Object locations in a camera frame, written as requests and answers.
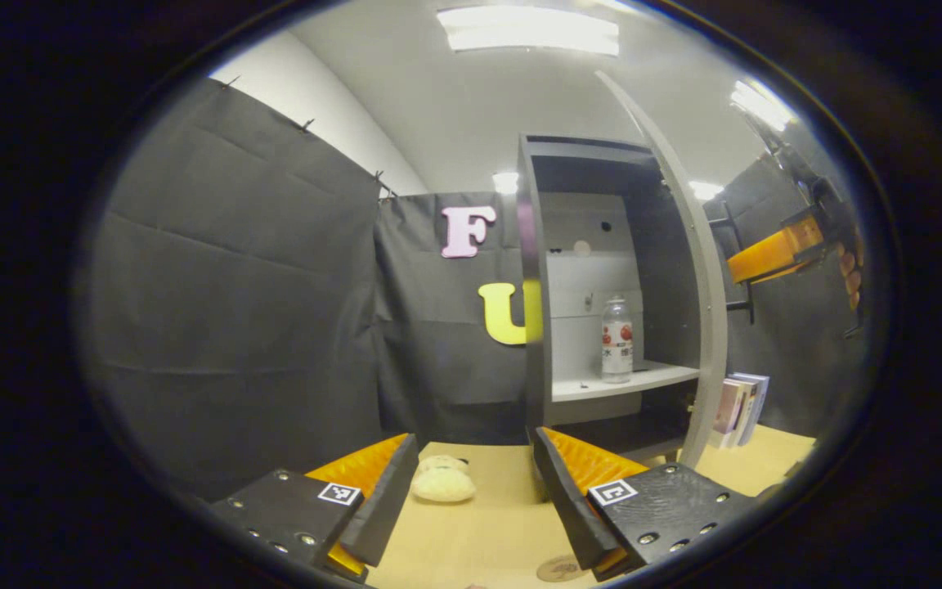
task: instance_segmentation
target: stack of books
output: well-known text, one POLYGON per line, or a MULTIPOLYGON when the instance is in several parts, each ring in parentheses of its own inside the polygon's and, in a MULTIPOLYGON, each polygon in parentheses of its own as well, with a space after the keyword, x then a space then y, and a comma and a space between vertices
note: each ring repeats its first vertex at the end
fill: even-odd
POLYGON ((707 443, 713 447, 737 447, 751 441, 758 425, 769 377, 734 372, 722 381, 722 399, 707 443))

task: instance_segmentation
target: ceiling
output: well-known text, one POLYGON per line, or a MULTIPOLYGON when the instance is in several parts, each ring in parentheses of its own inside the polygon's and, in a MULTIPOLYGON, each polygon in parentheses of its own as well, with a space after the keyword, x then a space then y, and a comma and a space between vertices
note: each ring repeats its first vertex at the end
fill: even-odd
POLYGON ((292 27, 392 138, 430 191, 490 191, 520 133, 641 142, 595 77, 653 117, 692 179, 725 184, 763 146, 729 107, 743 71, 692 31, 601 1, 535 0, 620 25, 619 57, 554 49, 454 53, 435 11, 464 0, 352 0, 292 27))

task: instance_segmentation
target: wooden table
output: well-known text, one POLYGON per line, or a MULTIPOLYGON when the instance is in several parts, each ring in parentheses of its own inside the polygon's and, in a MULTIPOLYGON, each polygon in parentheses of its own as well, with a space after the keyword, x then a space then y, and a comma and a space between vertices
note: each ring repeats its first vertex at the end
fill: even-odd
MULTIPOLYGON (((781 482, 787 469, 811 448, 812 438, 759 425, 745 447, 708 447, 697 470, 754 496, 781 482)), ((466 458, 478 493, 451 506, 408 496, 388 551, 380 566, 370 570, 367 585, 380 589, 595 585, 590 571, 565 582, 543 582, 536 575, 541 564, 572 555, 572 548, 553 504, 539 502, 530 447, 429 443, 421 458, 437 454, 466 458)))

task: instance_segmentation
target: fluorescent light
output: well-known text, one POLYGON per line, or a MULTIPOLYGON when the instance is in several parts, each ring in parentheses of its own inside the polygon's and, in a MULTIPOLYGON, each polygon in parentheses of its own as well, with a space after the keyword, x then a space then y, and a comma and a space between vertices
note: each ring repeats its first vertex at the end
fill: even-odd
POLYGON ((731 97, 733 103, 758 116, 777 131, 783 131, 787 122, 792 119, 792 113, 784 107, 780 98, 761 85, 752 87, 744 82, 736 82, 736 89, 731 97))
POLYGON ((518 191, 518 172, 493 174, 493 186, 500 194, 515 194, 518 191))
POLYGON ((693 189, 697 200, 711 200, 711 198, 717 197, 718 193, 725 190, 725 187, 718 186, 718 184, 696 182, 696 180, 690 180, 689 187, 693 189))
POLYGON ((628 12, 628 14, 639 14, 639 11, 636 11, 633 7, 628 7, 627 4, 621 2, 620 0, 591 0, 594 4, 601 4, 603 7, 609 8, 612 11, 619 12, 628 12))
POLYGON ((437 13, 455 52, 494 47, 552 47, 620 55, 616 24, 537 7, 452 8, 437 13))

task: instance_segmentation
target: gray cabinet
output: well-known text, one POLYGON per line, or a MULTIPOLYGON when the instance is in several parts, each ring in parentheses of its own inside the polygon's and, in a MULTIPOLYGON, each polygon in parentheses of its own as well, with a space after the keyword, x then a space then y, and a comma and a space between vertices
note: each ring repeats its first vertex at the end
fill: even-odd
POLYGON ((646 146, 523 135, 519 150, 528 425, 632 456, 683 447, 695 463, 710 421, 687 406, 720 394, 721 379, 703 380, 702 370, 724 373, 724 330, 714 362, 716 335, 703 328, 713 321, 707 306, 721 307, 724 321, 724 302, 700 295, 711 278, 696 259, 717 261, 717 250, 713 240, 693 243, 702 238, 685 213, 699 203, 680 202, 646 146), (635 372, 624 384, 601 380, 601 314, 614 294, 628 302, 635 333, 635 372), (655 409, 661 398, 668 411, 655 409))

